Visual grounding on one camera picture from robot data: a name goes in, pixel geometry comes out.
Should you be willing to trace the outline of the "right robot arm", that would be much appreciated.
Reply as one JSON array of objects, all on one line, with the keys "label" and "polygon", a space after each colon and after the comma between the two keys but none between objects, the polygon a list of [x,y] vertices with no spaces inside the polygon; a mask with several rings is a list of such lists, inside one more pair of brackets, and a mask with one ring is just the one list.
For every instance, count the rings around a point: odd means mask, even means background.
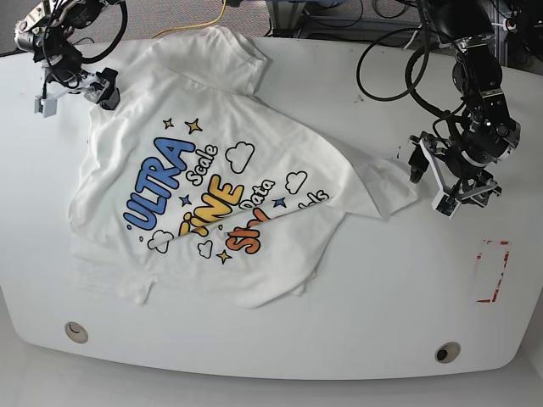
[{"label": "right robot arm", "polygon": [[[120,29],[113,41],[101,52],[85,57],[70,37],[87,28],[100,14],[114,5],[120,7]],[[84,98],[112,111],[120,102],[116,86],[118,71],[105,68],[90,72],[85,65],[108,57],[120,44],[128,23],[124,1],[70,0],[41,1],[14,27],[14,43],[33,61],[42,66],[42,90],[35,96],[34,112],[47,118],[57,113],[58,100],[67,94]]]}]

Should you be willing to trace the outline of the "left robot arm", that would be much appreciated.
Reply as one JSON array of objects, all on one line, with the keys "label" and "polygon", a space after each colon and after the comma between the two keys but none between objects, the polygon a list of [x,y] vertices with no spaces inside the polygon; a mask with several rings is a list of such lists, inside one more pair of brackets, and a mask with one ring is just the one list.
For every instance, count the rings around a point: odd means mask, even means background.
[{"label": "left robot arm", "polygon": [[[438,185],[434,210],[452,217],[464,204],[487,206],[490,196],[501,195],[501,187],[487,166],[508,158],[520,142],[520,124],[507,107],[501,89],[502,71],[489,46],[491,21],[478,1],[417,1],[415,3],[424,44],[409,58],[404,79],[406,89],[394,100],[411,96],[449,132],[411,136],[414,146],[408,164],[410,180],[417,184],[431,170]],[[415,64],[423,69],[429,54],[448,45],[456,51],[453,83],[461,104],[453,111],[440,109],[417,92],[421,75],[413,75]]]}]

